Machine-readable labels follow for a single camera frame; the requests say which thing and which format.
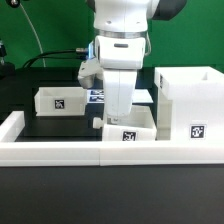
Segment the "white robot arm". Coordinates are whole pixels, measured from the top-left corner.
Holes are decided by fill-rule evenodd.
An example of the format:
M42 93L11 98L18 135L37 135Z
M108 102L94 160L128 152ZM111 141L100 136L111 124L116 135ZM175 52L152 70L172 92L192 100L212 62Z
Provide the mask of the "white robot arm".
M113 124L130 114L137 72L151 53L150 20L169 21L187 0L85 0L94 12L94 56L102 69L105 113Z

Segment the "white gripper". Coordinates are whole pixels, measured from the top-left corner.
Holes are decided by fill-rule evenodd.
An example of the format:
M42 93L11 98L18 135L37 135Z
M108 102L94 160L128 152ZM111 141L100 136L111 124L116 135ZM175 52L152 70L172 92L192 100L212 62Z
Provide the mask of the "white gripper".
M109 124L118 124L118 118L130 114L136 78L136 70L103 71L104 103Z

